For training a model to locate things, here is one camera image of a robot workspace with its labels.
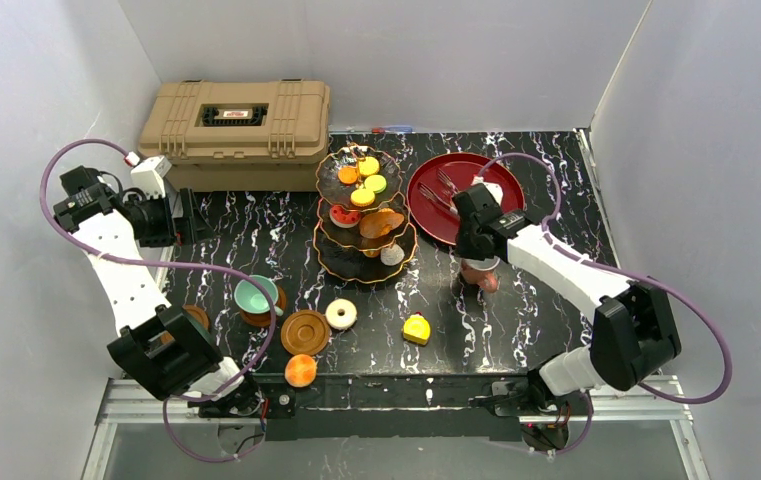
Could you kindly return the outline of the golden croissant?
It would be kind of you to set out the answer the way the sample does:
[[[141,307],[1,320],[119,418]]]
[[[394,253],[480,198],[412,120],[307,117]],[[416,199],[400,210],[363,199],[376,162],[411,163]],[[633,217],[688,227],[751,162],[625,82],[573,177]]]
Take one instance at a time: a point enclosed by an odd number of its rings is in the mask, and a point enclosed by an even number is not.
[[[382,208],[362,217],[359,222],[359,233],[366,239],[377,239],[388,235],[401,226],[406,217],[391,208]]]

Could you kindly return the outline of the tan plastic toolbox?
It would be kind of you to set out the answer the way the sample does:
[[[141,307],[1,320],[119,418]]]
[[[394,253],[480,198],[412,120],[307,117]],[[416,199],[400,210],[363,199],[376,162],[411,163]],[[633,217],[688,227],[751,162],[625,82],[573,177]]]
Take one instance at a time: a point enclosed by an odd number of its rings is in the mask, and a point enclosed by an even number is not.
[[[312,192],[330,104],[330,87],[315,80],[165,83],[138,150],[170,161],[176,189]]]

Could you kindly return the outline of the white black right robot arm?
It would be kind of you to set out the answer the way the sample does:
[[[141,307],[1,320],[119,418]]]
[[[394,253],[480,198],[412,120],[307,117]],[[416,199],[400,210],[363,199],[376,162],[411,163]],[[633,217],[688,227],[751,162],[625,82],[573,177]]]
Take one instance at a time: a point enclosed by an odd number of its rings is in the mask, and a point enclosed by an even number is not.
[[[455,194],[457,252],[476,267],[499,262],[523,270],[592,323],[588,345],[535,368],[530,384],[545,396],[609,386],[627,391],[682,350],[667,294],[647,282],[588,265],[522,211],[505,212],[484,184]]]

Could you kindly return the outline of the red blue pen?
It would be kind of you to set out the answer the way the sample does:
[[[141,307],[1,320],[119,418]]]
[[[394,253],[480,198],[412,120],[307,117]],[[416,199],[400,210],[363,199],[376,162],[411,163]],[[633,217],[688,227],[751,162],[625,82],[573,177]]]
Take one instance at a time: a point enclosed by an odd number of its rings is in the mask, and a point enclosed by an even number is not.
[[[410,134],[414,131],[411,126],[406,125],[388,125],[382,127],[373,127],[373,134]]]

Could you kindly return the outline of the white cup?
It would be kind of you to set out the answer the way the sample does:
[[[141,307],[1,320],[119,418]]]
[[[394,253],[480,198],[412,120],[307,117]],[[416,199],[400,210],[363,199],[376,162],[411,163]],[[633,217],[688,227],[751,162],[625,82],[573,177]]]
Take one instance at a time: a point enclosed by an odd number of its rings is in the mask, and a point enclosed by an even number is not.
[[[497,257],[486,260],[462,258],[460,275],[466,284],[476,285],[486,293],[494,293],[499,289],[499,281],[495,274],[499,264],[500,259]]]

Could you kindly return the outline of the teal saucer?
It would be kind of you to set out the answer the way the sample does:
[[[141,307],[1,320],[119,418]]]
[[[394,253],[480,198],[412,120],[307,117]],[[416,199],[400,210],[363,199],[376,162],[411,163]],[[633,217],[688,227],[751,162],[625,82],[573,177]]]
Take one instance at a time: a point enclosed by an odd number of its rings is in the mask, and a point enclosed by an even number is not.
[[[267,314],[271,311],[268,300],[271,300],[277,316],[283,314],[279,306],[281,295],[273,280],[262,275],[251,275],[249,280],[241,280],[234,290],[234,301],[238,307],[248,314]]]

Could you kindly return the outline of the yellow swirl roll cake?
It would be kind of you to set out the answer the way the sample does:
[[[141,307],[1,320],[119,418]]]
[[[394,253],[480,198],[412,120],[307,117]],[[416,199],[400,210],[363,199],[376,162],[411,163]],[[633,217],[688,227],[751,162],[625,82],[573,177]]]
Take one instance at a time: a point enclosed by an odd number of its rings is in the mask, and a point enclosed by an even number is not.
[[[416,345],[425,346],[431,335],[431,326],[428,320],[420,313],[410,315],[402,326],[402,336],[406,341]]]

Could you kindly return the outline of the white cream cake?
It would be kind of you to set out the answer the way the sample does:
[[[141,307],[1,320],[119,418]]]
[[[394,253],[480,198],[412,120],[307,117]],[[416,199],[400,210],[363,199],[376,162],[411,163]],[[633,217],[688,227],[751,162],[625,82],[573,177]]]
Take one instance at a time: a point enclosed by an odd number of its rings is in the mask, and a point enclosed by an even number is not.
[[[405,257],[405,252],[403,248],[398,244],[392,244],[390,246],[384,247],[380,251],[380,260],[381,263],[385,266],[397,266],[399,265]]]

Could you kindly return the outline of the orange tart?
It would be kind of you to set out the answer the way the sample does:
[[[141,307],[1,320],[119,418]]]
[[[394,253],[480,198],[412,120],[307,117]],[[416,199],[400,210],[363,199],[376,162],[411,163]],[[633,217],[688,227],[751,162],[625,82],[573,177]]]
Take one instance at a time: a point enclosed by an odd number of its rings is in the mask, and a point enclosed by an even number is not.
[[[307,354],[294,355],[286,364],[284,378],[294,388],[304,388],[316,379],[317,362]]]

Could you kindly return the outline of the yellow round cracker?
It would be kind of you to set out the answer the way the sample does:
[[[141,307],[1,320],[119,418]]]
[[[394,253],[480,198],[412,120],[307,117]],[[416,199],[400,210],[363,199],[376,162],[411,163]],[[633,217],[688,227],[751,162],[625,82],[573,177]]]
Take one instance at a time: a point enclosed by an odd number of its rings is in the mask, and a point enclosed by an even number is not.
[[[380,163],[373,156],[365,156],[357,161],[357,170],[361,177],[367,178],[379,172]]]

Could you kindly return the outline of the dark red round tray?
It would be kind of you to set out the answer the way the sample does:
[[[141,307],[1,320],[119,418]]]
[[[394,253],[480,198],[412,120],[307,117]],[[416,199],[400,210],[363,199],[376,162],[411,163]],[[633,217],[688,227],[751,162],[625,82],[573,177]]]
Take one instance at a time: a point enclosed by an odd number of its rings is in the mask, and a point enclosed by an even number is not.
[[[434,240],[455,246],[459,221],[443,206],[424,196],[419,187],[424,185],[444,202],[451,203],[451,191],[439,178],[444,172],[452,183],[462,190],[472,184],[475,175],[489,161],[488,157],[473,153],[448,153],[428,160],[412,174],[407,188],[407,200],[413,221]],[[511,211],[525,208],[525,198],[516,177],[504,166],[490,167],[484,180],[502,188],[502,209]]]

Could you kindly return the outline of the green macaron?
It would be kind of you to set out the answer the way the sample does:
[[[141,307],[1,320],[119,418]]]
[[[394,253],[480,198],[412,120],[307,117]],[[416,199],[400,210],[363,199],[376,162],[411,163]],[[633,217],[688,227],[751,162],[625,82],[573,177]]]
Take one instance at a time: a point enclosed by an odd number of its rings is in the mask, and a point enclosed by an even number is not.
[[[365,178],[363,186],[365,189],[370,190],[375,195],[379,195],[386,190],[387,180],[383,175],[374,174]]]

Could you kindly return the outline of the aluminium frame rail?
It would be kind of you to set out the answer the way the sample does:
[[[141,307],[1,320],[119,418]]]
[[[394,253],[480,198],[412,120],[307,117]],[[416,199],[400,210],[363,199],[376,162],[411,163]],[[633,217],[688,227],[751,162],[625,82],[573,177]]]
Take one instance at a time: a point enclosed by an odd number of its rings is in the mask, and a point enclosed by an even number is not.
[[[86,479],[704,479],[688,407],[642,389],[591,393],[594,415],[562,448],[485,437],[271,441],[204,419],[130,380],[109,383]]]

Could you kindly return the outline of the three tier glass stand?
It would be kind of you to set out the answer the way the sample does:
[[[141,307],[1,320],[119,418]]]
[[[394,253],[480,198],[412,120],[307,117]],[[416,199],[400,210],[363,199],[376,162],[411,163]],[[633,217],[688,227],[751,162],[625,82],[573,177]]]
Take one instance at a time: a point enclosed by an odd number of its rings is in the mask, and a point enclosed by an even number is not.
[[[365,178],[360,176],[356,184],[343,185],[337,178],[337,170],[343,166],[357,167],[357,161],[365,156],[373,156],[379,161],[377,174],[386,178],[387,188],[376,195],[371,206],[356,207],[350,202],[350,194],[364,188]],[[316,207],[318,221],[313,232],[313,248],[319,264],[328,274],[343,281],[373,284],[389,280],[405,270],[415,257],[417,235],[408,200],[403,193],[401,168],[397,160],[381,150],[350,142],[320,162],[316,171],[316,188],[319,194]],[[384,237],[366,239],[359,233],[359,224],[343,229],[331,222],[329,211],[333,205],[359,211],[362,217],[382,208],[391,208],[404,214],[406,220]],[[399,265],[389,267],[381,263],[380,251],[392,244],[400,245],[405,257]]]

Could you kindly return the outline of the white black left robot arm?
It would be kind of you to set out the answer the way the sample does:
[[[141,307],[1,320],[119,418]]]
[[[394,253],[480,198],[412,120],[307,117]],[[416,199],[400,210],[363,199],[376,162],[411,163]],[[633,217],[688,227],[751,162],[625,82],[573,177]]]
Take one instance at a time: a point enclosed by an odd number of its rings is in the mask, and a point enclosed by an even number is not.
[[[67,197],[53,208],[55,222],[89,246],[87,257],[111,304],[118,336],[107,350],[115,363],[158,400],[187,395],[219,401],[243,387],[236,362],[224,356],[208,329],[185,307],[171,304],[139,248],[193,244],[214,231],[182,189],[180,216],[167,198],[136,187],[123,199],[100,171],[79,166],[64,173]]]

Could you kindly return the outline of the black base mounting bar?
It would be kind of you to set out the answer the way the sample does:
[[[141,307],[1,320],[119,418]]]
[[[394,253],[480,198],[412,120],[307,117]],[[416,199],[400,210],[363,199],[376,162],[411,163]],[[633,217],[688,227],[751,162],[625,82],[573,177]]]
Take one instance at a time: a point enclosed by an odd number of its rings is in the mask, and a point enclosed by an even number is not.
[[[588,419],[578,393],[553,396],[524,375],[322,374],[309,386],[256,374],[250,384],[198,408],[204,419],[261,427],[271,441],[339,437],[485,437],[567,445]]]

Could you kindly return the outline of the orange round cookie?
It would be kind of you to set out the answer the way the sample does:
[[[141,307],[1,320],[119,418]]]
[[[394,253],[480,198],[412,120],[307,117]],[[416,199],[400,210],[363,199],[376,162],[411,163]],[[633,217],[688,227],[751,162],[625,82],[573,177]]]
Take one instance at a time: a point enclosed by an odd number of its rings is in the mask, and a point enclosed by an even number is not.
[[[343,166],[337,170],[337,178],[343,185],[353,185],[360,180],[360,172],[356,166]]]

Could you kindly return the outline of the brown round wooden coaster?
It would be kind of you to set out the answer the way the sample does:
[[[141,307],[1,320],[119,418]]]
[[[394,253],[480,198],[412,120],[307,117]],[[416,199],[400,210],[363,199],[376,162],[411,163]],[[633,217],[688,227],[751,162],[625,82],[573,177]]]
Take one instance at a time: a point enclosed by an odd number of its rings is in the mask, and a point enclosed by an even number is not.
[[[183,309],[188,314],[190,314],[191,317],[197,323],[199,323],[205,331],[209,331],[209,329],[210,329],[210,319],[209,319],[209,316],[207,315],[207,313],[202,308],[200,308],[198,306],[195,306],[195,305],[184,305]],[[165,344],[171,343],[174,340],[174,338],[173,338],[173,336],[169,332],[165,331],[159,337],[159,340],[160,340],[160,342],[163,345],[165,345]]]

